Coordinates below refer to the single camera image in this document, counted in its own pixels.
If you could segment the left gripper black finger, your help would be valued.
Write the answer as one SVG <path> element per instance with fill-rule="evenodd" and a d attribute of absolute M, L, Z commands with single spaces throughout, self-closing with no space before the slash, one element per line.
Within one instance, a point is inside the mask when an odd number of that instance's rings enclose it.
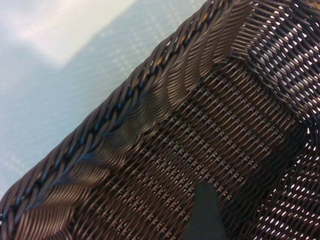
<path fill-rule="evenodd" d="M 223 240 L 225 229 L 215 188 L 201 183 L 195 188 L 194 205 L 190 217 L 192 240 Z"/>

